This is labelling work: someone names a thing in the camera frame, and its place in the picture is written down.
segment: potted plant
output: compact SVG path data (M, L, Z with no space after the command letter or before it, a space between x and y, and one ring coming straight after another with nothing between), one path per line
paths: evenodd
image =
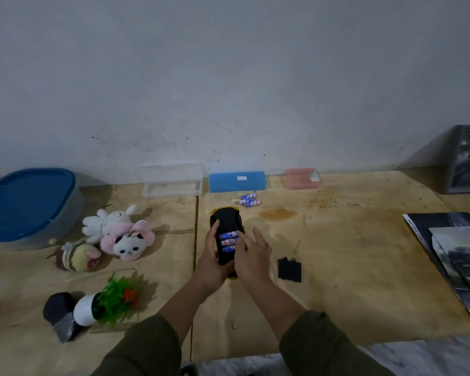
M122 276L117 280L115 274L112 274L100 293L82 297L75 306L73 317L81 326L92 326L99 322L115 327L117 322L131 314L137 300L137 285L127 277Z

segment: hand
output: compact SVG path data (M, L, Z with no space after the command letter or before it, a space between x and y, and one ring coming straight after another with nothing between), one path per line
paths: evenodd
M271 282L269 277L269 256L272 247L269 246L260 230L254 228L252 241L244 233L238 232L238 240L235 242L235 270L245 288L253 285Z
M205 235L204 250L198 259L193 280L197 281L201 289L205 292L205 297L209 297L225 282L228 275L233 272L233 260L225 265L218 264L218 249L216 248L216 231L219 227L217 220Z

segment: black and white magazine cover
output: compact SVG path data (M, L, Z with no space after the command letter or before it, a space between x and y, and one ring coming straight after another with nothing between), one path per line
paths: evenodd
M404 214L426 253L470 313L470 286L461 277L437 240L432 240L430 228L470 227L469 213Z
M470 227L430 228L430 232L470 286Z

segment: flower pot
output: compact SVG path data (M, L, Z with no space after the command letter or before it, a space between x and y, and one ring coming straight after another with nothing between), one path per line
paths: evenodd
M92 326L96 323L104 313L98 304L97 297L100 293L97 294L88 294L75 305L75 310L73 311L73 318L81 326Z

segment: sleeve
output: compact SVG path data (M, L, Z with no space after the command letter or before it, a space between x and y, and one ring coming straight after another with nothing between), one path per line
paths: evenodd
M354 346L325 313L307 311L286 331L280 352L294 376L393 376Z
M127 330L92 375L176 376L180 366L181 345L176 331L156 314Z

